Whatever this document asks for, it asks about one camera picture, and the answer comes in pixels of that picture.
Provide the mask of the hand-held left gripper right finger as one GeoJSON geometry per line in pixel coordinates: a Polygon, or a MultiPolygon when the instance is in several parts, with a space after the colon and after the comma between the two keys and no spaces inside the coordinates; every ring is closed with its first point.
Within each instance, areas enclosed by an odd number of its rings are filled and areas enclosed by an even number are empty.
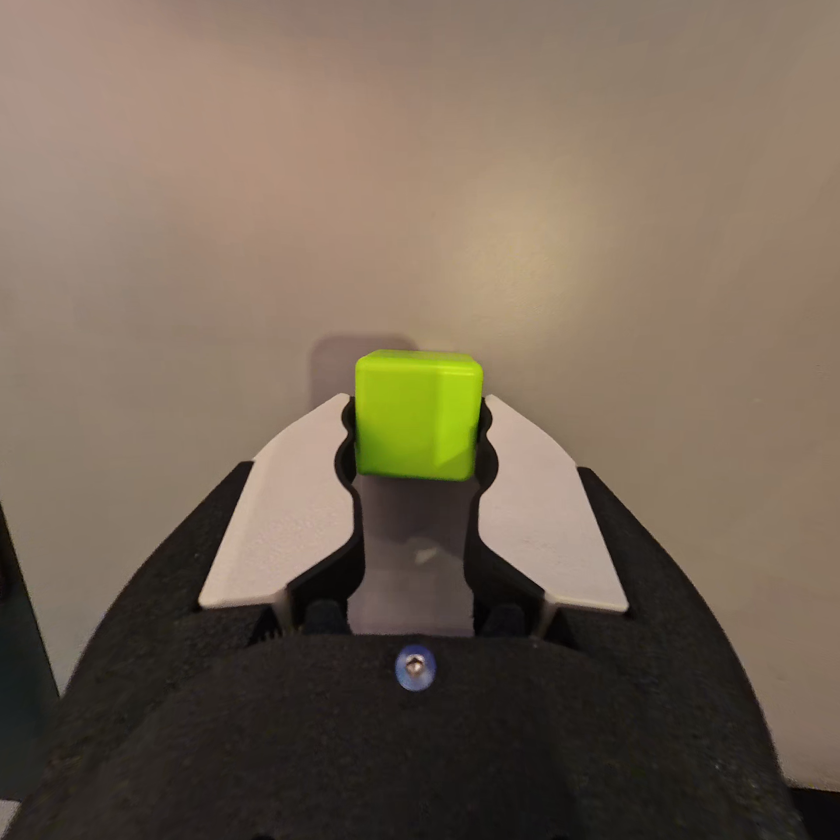
{"type": "Polygon", "coordinates": [[[629,603],[574,459],[495,395],[482,401],[469,506],[469,588],[480,627],[515,605],[527,634],[561,609],[623,616],[629,603]]]}

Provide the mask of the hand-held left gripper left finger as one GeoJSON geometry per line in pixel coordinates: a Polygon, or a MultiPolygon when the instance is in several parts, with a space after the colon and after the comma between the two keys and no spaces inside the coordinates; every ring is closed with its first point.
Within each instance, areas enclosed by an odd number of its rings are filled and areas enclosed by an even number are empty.
{"type": "Polygon", "coordinates": [[[354,445],[354,399],[339,393],[253,457],[201,609],[269,606],[283,631],[300,628],[315,602],[347,612],[365,572],[354,445]]]}

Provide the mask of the green magnetic cube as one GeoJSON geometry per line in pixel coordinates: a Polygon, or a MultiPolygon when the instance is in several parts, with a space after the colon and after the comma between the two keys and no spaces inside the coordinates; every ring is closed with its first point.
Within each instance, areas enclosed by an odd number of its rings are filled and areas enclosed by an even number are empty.
{"type": "Polygon", "coordinates": [[[376,350],[354,368],[355,461],[365,476],[465,481],[484,372],[467,354],[376,350]]]}

